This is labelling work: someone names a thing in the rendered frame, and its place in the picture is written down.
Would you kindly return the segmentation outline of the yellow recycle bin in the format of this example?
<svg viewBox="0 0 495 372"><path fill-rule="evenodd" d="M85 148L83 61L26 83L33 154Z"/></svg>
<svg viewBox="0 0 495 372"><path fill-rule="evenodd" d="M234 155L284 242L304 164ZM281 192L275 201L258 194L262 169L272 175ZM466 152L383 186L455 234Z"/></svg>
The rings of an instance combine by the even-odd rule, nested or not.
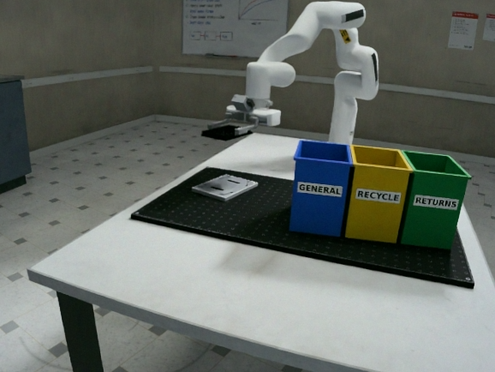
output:
<svg viewBox="0 0 495 372"><path fill-rule="evenodd" d="M396 243L413 170L400 150L349 148L353 166L343 213L345 237Z"/></svg>

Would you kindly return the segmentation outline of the green bin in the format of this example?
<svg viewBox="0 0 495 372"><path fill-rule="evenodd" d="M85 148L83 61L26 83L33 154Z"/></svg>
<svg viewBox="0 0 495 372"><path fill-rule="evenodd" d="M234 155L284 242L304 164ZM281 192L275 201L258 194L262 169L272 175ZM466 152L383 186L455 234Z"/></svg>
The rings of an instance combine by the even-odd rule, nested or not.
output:
<svg viewBox="0 0 495 372"><path fill-rule="evenodd" d="M451 156L400 151L414 173L409 173L400 243L451 249L472 177Z"/></svg>

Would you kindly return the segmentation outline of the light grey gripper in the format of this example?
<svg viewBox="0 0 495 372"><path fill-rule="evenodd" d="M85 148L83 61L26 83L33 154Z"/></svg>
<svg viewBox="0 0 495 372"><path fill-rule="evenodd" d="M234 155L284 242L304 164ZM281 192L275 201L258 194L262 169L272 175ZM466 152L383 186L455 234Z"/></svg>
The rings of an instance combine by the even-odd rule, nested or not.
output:
<svg viewBox="0 0 495 372"><path fill-rule="evenodd" d="M253 124L247 127L235 129L235 135L242 135L247 133L248 130L257 129L259 124L265 126L274 126L280 124L280 111L271 110L269 109L269 107L266 107L258 108L255 110L250 109L249 112L245 112L237 111L233 105L229 105L226 109L225 120L215 123L208 123L207 127L208 129L220 127L220 125L229 123L230 119Z"/></svg>

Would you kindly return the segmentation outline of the blue bin with label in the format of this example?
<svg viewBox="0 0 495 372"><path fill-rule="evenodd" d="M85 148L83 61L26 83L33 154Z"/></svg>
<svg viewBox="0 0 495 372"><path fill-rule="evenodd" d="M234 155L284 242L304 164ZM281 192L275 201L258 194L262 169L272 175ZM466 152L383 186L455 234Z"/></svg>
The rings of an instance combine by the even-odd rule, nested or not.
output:
<svg viewBox="0 0 495 372"><path fill-rule="evenodd" d="M299 140L293 160L289 230L340 237L349 167L353 166L349 145Z"/></svg>

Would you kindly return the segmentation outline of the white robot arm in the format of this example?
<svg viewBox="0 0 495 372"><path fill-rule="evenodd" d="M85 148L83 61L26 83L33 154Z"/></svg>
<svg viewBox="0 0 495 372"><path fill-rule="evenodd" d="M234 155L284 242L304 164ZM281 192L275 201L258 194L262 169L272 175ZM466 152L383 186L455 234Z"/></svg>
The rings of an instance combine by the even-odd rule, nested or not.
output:
<svg viewBox="0 0 495 372"><path fill-rule="evenodd" d="M247 96L235 94L231 102L236 110L249 112L250 108L270 107L271 86L287 87L295 79L293 67L281 62L308 50L321 30L330 28L335 35L338 66L361 72L342 71L334 80L335 99L329 142L352 145L357 113L355 98L373 99L379 87L377 53L358 43L356 28L363 24L365 18L366 12L359 3L310 3L286 35L270 45L257 63L247 65Z"/></svg>

